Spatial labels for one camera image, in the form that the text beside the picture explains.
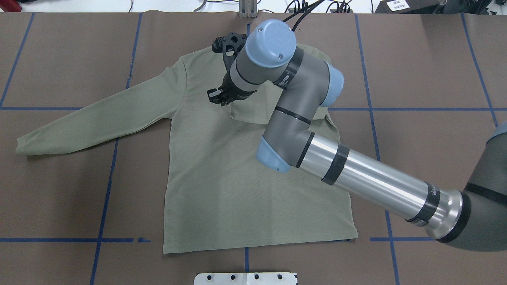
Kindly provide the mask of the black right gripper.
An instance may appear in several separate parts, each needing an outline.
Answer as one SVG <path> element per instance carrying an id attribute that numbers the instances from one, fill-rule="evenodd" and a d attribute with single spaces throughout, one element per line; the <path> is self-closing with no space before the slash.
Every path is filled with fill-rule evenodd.
<path id="1" fill-rule="evenodd" d="M 223 78 L 221 89 L 207 90 L 208 99 L 214 104 L 230 104 L 234 101 L 242 101 L 248 99 L 257 89 L 253 91 L 244 91 L 237 87 L 229 73 Z"/>

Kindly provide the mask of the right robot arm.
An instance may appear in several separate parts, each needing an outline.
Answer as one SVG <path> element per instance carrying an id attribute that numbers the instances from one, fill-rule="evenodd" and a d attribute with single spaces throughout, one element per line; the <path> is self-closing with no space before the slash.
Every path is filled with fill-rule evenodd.
<path id="1" fill-rule="evenodd" d="M 256 158 L 286 173 L 299 168 L 425 229 L 433 240 L 468 251 L 507 247 L 506 124 L 497 126 L 464 190 L 441 190 L 346 145 L 310 131 L 319 107 L 340 95 L 344 77 L 297 47 L 283 21 L 262 22 L 250 35 L 234 32 L 212 44 L 223 55 L 222 85 L 208 90 L 218 105 L 248 99 L 267 81 L 282 89 Z"/>

